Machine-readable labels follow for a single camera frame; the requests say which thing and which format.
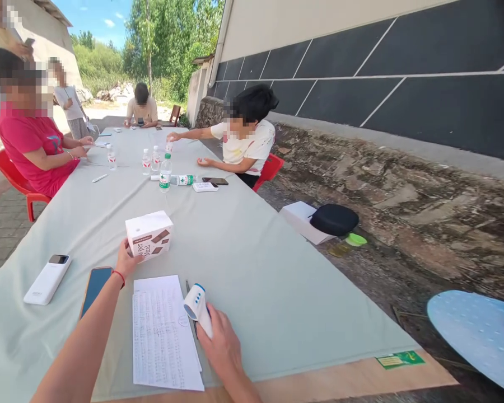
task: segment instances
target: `blue stool top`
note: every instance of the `blue stool top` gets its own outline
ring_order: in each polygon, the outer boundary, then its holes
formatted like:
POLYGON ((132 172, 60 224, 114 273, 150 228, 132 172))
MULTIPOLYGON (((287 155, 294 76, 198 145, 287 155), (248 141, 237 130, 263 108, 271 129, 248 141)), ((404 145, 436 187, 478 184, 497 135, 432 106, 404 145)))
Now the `blue stool top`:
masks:
POLYGON ((448 344, 504 388, 504 302, 446 291, 430 299, 427 314, 448 344))

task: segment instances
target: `long table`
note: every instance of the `long table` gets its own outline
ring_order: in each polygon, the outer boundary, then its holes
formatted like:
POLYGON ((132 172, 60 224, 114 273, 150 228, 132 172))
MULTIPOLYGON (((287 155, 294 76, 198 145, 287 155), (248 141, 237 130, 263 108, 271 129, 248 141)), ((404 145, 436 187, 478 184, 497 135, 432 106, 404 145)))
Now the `long table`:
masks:
MULTIPOLYGON (((78 322, 90 270, 115 265, 125 220, 164 210, 174 222, 170 251, 142 263, 134 278, 178 274, 205 286, 241 339, 242 360, 266 402, 306 402, 454 385, 455 380, 276 211, 234 174, 199 167, 216 158, 201 142, 180 140, 173 172, 225 177, 216 193, 158 183, 141 172, 144 148, 164 149, 165 128, 101 137, 0 269, 0 402, 29 401, 78 322), (92 180, 110 175, 97 183, 92 180), (22 299, 52 254, 72 258, 47 306, 22 299), (423 365, 386 371, 373 358, 416 350, 423 365)), ((132 383, 132 279, 121 291, 93 401, 228 401, 202 348, 205 393, 132 383)))

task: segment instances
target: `red bracelet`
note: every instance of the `red bracelet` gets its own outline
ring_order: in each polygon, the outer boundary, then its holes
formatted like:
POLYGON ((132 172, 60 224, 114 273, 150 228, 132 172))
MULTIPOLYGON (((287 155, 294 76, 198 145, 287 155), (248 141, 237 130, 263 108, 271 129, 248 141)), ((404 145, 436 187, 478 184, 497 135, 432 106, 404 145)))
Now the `red bracelet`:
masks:
POLYGON ((119 276, 122 278, 123 280, 123 285, 122 285, 122 288, 125 287, 125 277, 123 277, 123 274, 121 274, 119 271, 115 271, 114 269, 112 269, 112 274, 119 274, 119 276))

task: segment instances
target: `white cardboard box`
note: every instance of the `white cardboard box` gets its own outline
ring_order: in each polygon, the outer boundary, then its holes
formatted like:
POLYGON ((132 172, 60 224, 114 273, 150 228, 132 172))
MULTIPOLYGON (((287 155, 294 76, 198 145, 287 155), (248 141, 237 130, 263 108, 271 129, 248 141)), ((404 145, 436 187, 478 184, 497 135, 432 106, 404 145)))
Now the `white cardboard box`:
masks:
POLYGON ((316 210, 317 209, 312 206, 304 203, 304 201, 298 201, 297 203, 282 207, 279 214, 284 217, 300 235, 304 236, 314 245, 319 245, 320 243, 336 237, 321 232, 310 224, 310 216, 314 214, 316 210))
POLYGON ((125 221, 127 239, 133 256, 144 260, 168 252, 174 223, 164 211, 146 214, 125 221))

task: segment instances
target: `green card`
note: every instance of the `green card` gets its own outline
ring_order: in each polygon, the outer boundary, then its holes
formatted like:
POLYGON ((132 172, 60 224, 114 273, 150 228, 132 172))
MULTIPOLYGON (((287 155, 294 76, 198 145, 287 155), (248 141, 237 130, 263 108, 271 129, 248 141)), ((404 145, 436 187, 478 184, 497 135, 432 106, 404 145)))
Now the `green card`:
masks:
POLYGON ((383 357, 375 357, 375 359, 379 361, 385 369, 405 367, 406 365, 425 364, 422 357, 414 351, 389 354, 383 357))

